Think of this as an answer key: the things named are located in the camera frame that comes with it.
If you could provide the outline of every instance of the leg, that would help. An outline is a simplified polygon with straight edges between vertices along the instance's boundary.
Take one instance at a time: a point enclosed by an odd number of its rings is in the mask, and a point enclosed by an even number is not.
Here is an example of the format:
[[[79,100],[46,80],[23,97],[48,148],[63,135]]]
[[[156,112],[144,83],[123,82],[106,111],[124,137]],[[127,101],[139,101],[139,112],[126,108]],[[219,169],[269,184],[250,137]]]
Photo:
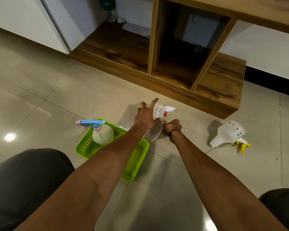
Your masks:
[[[74,171],[69,158],[51,148],[30,149],[0,164],[0,230],[13,230]]]
[[[270,190],[259,200],[289,230],[289,188]]]

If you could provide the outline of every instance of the black wrist band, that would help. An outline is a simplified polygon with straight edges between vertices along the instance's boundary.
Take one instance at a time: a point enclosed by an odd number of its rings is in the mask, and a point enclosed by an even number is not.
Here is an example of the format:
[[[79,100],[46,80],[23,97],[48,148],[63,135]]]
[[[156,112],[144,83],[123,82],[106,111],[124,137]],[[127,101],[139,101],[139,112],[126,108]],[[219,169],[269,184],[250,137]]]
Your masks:
[[[170,141],[173,143],[173,141],[172,141],[172,139],[171,139],[171,132],[172,131],[170,131],[169,133],[168,133],[168,136],[169,136],[169,139],[170,139]]]

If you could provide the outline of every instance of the green tray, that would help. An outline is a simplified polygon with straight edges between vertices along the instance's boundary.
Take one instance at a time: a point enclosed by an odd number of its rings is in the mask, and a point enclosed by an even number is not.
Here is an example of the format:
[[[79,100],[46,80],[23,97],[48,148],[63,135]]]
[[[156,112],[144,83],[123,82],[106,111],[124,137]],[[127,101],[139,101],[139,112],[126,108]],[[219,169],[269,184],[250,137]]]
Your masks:
[[[105,121],[107,125],[111,126],[114,132],[115,139],[119,138],[123,134],[125,134],[127,131],[112,124],[108,121]],[[93,127],[90,127],[88,131],[86,132],[85,136],[82,138],[82,140],[78,143],[76,147],[76,153],[79,155],[84,156],[85,158],[89,159],[91,156],[93,156],[98,150],[100,150],[103,145],[97,144],[92,140],[92,131]],[[149,149],[149,142],[145,139],[141,139],[136,149],[133,151],[133,154],[131,155],[131,158],[129,159],[127,166],[121,176],[122,179],[126,181],[132,181],[134,180],[139,167],[141,166],[147,151]]]

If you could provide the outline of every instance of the cabinet compartment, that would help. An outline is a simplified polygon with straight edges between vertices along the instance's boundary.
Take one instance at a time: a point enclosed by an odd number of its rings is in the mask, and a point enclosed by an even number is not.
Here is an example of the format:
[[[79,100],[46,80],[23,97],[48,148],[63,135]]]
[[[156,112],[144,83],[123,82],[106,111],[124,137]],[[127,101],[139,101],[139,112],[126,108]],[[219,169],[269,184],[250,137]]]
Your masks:
[[[147,73],[150,39],[122,29],[123,25],[105,21],[78,48]]]
[[[184,31],[190,21],[190,15],[185,13],[185,9],[182,11],[182,8],[186,7],[166,0],[154,0],[148,73],[194,91],[234,26],[235,20],[188,7],[192,12],[195,11],[192,18],[200,15],[200,18],[208,16],[216,21],[216,29],[209,35],[208,44],[200,46],[174,38],[175,32],[180,35],[178,29]]]

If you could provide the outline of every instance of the blue trigger sprayer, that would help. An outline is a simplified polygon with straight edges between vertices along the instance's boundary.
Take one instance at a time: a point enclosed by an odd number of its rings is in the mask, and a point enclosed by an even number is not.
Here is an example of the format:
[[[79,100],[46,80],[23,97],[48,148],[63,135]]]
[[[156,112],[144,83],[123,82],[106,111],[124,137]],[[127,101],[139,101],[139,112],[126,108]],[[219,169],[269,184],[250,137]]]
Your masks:
[[[88,129],[93,127],[92,139],[97,144],[107,145],[114,139],[114,133],[111,126],[105,124],[102,120],[80,120],[76,121],[76,125],[81,125]]]

